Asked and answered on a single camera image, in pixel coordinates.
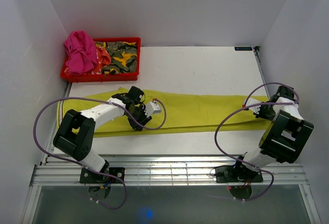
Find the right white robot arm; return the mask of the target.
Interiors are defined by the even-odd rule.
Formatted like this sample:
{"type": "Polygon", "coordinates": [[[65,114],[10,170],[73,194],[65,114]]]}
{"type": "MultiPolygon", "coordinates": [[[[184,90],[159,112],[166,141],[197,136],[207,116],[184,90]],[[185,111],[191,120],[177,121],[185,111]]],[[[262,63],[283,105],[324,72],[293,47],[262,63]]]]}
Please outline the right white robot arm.
{"type": "Polygon", "coordinates": [[[270,125],[258,148],[239,156],[243,162],[236,162],[232,168],[235,180],[252,180],[260,175],[260,168],[275,162],[293,163],[298,159],[314,130],[314,125],[300,115],[298,108],[293,88],[284,85],[278,87],[267,105],[251,108],[256,118],[269,120],[270,125]]]}

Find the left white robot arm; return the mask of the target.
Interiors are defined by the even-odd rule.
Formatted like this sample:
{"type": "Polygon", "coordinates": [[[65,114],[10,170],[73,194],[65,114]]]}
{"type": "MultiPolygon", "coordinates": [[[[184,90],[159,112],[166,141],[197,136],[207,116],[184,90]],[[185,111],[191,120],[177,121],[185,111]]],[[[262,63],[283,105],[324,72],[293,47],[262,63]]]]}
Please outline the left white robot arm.
{"type": "Polygon", "coordinates": [[[91,176],[99,183],[109,177],[106,160],[93,149],[93,137],[101,125],[125,115],[129,112],[128,121],[133,130],[141,131],[152,119],[152,115],[161,112],[155,102],[143,104],[144,92],[133,86],[127,93],[113,95],[107,103],[90,109],[68,110],[59,125],[53,145],[71,156],[75,161],[91,169],[91,176]]]}

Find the yellow-green trousers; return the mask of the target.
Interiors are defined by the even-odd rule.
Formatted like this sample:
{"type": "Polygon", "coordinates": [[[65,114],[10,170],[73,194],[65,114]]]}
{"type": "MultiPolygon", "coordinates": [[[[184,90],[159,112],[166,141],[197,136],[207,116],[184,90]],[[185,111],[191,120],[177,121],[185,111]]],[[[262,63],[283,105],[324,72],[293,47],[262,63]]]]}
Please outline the yellow-green trousers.
{"type": "MultiPolygon", "coordinates": [[[[86,98],[107,101],[114,94],[126,92],[128,89],[120,87],[117,90],[86,96],[86,98]]],[[[185,95],[155,90],[143,90],[143,92],[146,102],[158,98],[165,105],[167,119],[160,129],[134,131],[129,125],[127,116],[122,116],[100,126],[95,131],[94,137],[214,132],[224,118],[242,107],[246,98],[246,96],[239,95],[185,95]]],[[[82,111],[96,105],[99,103],[84,100],[59,102],[57,106],[57,128],[59,128],[61,119],[68,110],[82,111]]],[[[269,124],[269,120],[255,118],[250,110],[241,111],[229,118],[220,128],[220,131],[265,130],[269,124]]]]}

